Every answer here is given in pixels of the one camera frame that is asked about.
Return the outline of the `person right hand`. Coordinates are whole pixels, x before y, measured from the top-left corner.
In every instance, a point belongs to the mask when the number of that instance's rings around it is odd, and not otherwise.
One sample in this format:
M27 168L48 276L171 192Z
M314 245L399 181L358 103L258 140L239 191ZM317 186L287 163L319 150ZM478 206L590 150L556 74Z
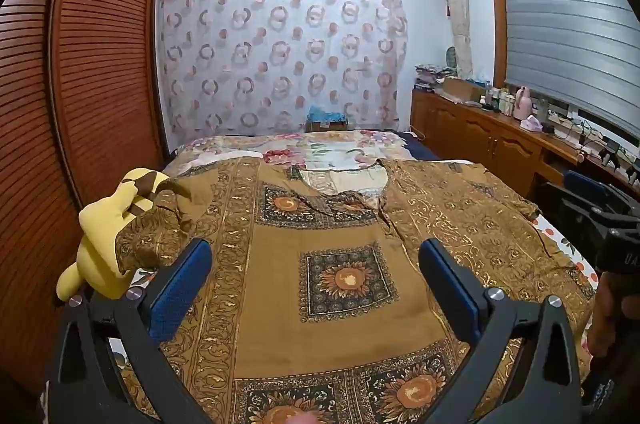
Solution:
M604 357L615 342L615 314L619 309L629 319L639 318L639 296L622 296L624 278L604 272L600 277L593 307L592 326L588 331L588 349L596 358Z

